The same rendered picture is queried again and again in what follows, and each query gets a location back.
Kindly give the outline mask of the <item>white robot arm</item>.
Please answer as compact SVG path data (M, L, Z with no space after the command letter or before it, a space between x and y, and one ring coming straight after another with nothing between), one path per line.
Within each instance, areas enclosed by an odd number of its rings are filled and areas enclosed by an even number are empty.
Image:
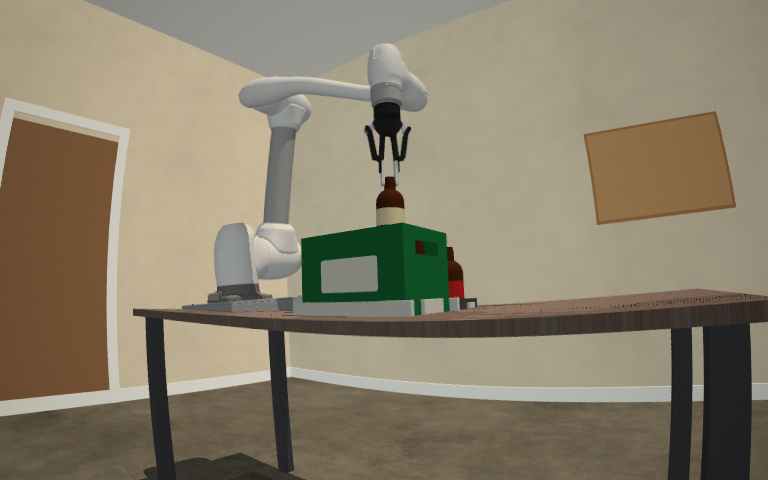
M295 137L311 114L302 94L370 101L372 108L393 102L409 112L426 106L427 90L407 70L396 46L373 47L367 72L370 86L312 77L264 77L241 88L240 103L266 114L271 130L264 218L256 234L245 223L221 227L214 245L217 291L205 295L208 304L272 298L260 292L259 279L286 278L302 265L302 249L288 225Z

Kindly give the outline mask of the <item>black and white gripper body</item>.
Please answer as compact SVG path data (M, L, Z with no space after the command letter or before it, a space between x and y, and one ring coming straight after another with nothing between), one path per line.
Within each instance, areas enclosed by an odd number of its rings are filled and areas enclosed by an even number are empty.
M393 102L382 102L374 106L374 121L373 126L376 132L381 135L381 124L386 122L386 135L385 137L391 137L391 123L395 122L396 133L401 129L403 123L400 116L400 106Z

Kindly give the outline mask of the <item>green box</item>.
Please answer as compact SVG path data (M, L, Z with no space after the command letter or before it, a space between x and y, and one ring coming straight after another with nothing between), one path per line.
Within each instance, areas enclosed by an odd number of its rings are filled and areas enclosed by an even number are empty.
M396 223L314 236L302 260L302 302L414 300L421 315L421 299L438 298L450 311L443 232Z

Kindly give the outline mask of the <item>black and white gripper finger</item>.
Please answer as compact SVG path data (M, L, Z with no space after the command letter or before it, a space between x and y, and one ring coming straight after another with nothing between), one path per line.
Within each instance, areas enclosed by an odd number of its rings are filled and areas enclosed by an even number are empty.
M404 139L402 138L401 153L400 153L400 156L399 156L398 144L397 144L397 134L396 134L396 125L395 125L395 122L391 123L392 136L390 137L390 140L391 140L392 153L393 153L393 161L394 161L394 163L393 163L393 171L394 171L396 187L399 185L399 175L398 175L398 173L400 171L399 162L400 161L404 161L404 159L406 157L408 134L409 134L409 132L411 130L411 127L406 127L406 126L403 125L401 127L401 129L402 129L402 133L404 134L403 135Z
M385 160L384 160L384 150L385 150L385 135L386 135L386 122L382 122L381 124L381 135L380 135L380 142L379 142L379 155L377 155L375 141L373 137L373 124L366 125L364 132L366 133L368 137L371 157L373 161L377 161L379 163L379 173L381 174L381 186L384 187L385 185ZM370 140L370 141L369 141ZM373 155L373 156L372 156Z

